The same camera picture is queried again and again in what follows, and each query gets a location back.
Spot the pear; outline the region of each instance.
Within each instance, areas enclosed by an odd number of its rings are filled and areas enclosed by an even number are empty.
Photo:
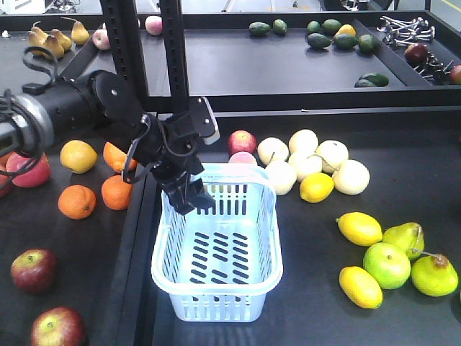
[[[411,280],[422,293],[431,297],[446,296],[456,290],[458,274],[443,254],[429,254],[413,263]]]
[[[82,22],[74,18],[69,18],[69,17],[61,17],[61,18],[73,20],[71,38],[72,38],[72,41],[74,41],[76,45],[84,45],[86,41],[89,40],[91,35],[88,32],[88,30],[85,28]]]
[[[387,229],[382,235],[382,241],[401,248],[410,261],[421,254],[416,250],[424,250],[423,229],[416,222],[407,222]]]
[[[48,34],[37,26],[38,23],[40,23],[40,22],[35,22],[32,25],[32,27],[30,28],[30,31],[35,32],[37,34],[37,36],[38,36],[38,39],[42,40],[42,43],[43,43],[43,42],[45,42],[46,37],[48,36]]]
[[[72,40],[68,36],[64,35],[59,29],[52,29],[51,35],[58,39],[59,44],[64,49],[64,52],[67,52],[72,48]]]
[[[48,49],[57,59],[60,59],[64,56],[64,48],[59,44],[58,39],[53,35],[48,35],[43,43],[43,47]],[[47,59],[52,60],[53,58],[48,54],[43,54]]]
[[[27,41],[29,42],[29,46],[38,46],[38,47],[43,47],[43,41],[39,38],[36,32],[29,31],[27,33]],[[42,52],[38,50],[32,50],[32,54],[34,56],[41,56]]]

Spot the robotic arm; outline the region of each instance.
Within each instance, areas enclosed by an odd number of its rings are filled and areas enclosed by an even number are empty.
[[[47,52],[30,47],[25,54],[31,50]],[[25,54],[24,63],[39,69],[27,62]],[[17,151],[31,157],[23,169],[27,171],[47,147],[95,130],[127,153],[127,162],[134,158],[144,166],[143,173],[152,172],[178,213],[214,205],[202,181],[191,180],[191,175],[203,170],[197,157],[200,141],[211,144],[219,138],[205,97],[190,98],[186,110],[160,121],[143,110],[131,86],[118,74],[94,71],[73,80],[47,73],[48,84],[25,84],[22,94],[13,96],[7,90],[0,97],[0,156]],[[130,176],[127,169],[122,175],[130,183],[140,178]]]

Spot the red apple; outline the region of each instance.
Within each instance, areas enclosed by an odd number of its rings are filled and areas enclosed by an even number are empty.
[[[98,29],[93,33],[93,44],[99,50],[109,50],[110,42],[106,29]]]
[[[449,80],[453,84],[461,85],[461,65],[456,65],[450,70]]]
[[[423,43],[414,43],[405,49],[404,56],[410,65],[417,66],[427,60],[429,51]]]
[[[8,172],[17,172],[29,160],[17,153],[13,153],[6,162]],[[42,155],[39,162],[30,171],[13,179],[13,184],[19,187],[37,187],[45,184],[51,177],[51,167],[46,154]]]
[[[48,293],[56,279],[58,258],[49,249],[29,249],[12,263],[14,284],[25,293],[38,296]]]
[[[229,137],[229,154],[232,156],[239,151],[254,153],[256,151],[256,137],[245,130],[237,130]]]
[[[86,340],[84,320],[77,311],[59,306],[35,319],[30,339],[32,346],[82,346]]]
[[[256,158],[246,151],[239,151],[229,159],[230,164],[258,164]]]
[[[0,164],[0,171],[6,171],[6,167],[4,164]],[[1,187],[3,184],[6,183],[8,179],[9,177],[7,175],[0,174],[0,198],[5,196],[7,193],[9,193],[13,189],[13,184],[11,182]]]
[[[153,36],[159,36],[163,30],[163,23],[160,16],[147,17],[145,24],[146,31]]]

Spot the yellow lemon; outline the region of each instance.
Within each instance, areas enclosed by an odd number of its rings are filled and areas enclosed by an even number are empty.
[[[382,240],[379,222],[370,215],[353,211],[336,219],[341,233],[352,243],[370,247]]]
[[[97,159],[98,153],[83,141],[69,141],[61,149],[61,164],[74,173],[82,174],[89,171],[96,164]]]
[[[339,273],[339,285],[356,305],[376,309],[382,304],[382,289],[377,281],[361,267],[345,267]]]
[[[352,25],[345,24],[339,28],[338,32],[335,35],[339,35],[339,34],[349,34],[349,35],[355,36],[357,33]]]
[[[333,178],[325,173],[312,173],[304,178],[300,185],[301,198],[309,203],[318,203],[326,199],[333,191]]]

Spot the white pear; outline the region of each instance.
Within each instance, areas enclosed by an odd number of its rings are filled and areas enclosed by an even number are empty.
[[[302,182],[309,174],[322,172],[322,158],[315,153],[297,151],[290,155],[288,163],[296,171],[297,182]]]
[[[322,170],[325,173],[333,173],[343,161],[349,158],[349,150],[339,141],[324,141],[315,152],[323,158]]]
[[[296,182],[296,171],[286,161],[272,161],[265,171],[278,196],[286,195]]]
[[[332,177],[334,187],[346,195],[358,195],[370,182],[368,168],[355,160],[344,161]]]
[[[258,145],[258,155],[264,165],[272,161],[285,161],[289,154],[287,145],[275,137],[268,137]]]
[[[318,138],[314,131],[308,130],[307,128],[299,130],[293,136],[291,136],[288,142],[290,153],[296,153],[302,151],[305,153],[312,153],[317,149]]]

